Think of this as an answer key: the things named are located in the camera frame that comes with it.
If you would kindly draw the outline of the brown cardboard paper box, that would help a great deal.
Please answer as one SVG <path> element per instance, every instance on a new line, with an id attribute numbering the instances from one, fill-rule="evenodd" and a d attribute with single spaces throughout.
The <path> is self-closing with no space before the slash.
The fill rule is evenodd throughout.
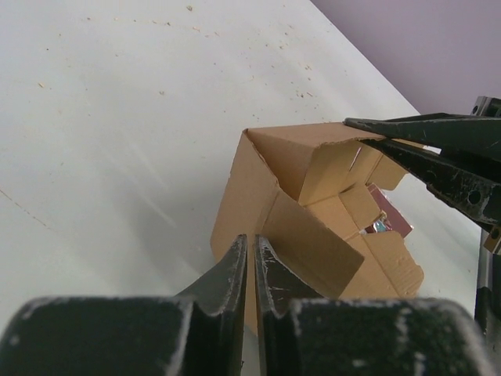
<path id="1" fill-rule="evenodd" d="M 267 238 L 279 259 L 328 298 L 413 298 L 424 281 L 396 229 L 370 233 L 403 168 L 341 123 L 248 128 L 240 136 L 211 234 L 220 259 L 240 234 Z"/>

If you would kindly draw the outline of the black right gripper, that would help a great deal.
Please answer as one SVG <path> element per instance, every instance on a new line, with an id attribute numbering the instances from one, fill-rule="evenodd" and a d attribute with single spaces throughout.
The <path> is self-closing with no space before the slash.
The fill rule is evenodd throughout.
<path id="1" fill-rule="evenodd" d="M 500 163 L 459 153 L 441 155 L 391 139 L 363 141 L 426 185 L 437 199 L 481 227 L 474 319 L 494 336 L 500 315 Z"/>

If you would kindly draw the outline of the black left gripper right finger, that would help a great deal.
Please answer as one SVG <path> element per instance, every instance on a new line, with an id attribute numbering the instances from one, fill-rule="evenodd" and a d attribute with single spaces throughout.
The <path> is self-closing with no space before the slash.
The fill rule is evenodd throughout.
<path id="1" fill-rule="evenodd" d="M 309 296 L 309 286 L 261 235 L 254 238 L 254 274 L 261 373 L 299 375 L 297 336 L 289 310 L 292 300 Z"/>

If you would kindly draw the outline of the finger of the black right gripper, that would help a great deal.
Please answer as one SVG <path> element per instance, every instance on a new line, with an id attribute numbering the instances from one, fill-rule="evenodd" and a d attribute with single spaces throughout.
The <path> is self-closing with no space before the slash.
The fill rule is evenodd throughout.
<path id="1" fill-rule="evenodd" d="M 366 132 L 439 149 L 500 159 L 500 119 L 457 114 L 427 114 L 388 120 L 347 117 L 344 124 Z"/>

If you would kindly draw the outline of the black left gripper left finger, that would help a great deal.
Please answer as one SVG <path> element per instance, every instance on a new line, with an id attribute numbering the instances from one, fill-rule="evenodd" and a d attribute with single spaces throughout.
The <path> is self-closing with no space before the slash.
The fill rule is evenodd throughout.
<path id="1" fill-rule="evenodd" d="M 246 286 L 247 236 L 241 234 L 216 265 L 178 294 L 193 302 L 184 375 L 241 373 Z"/>

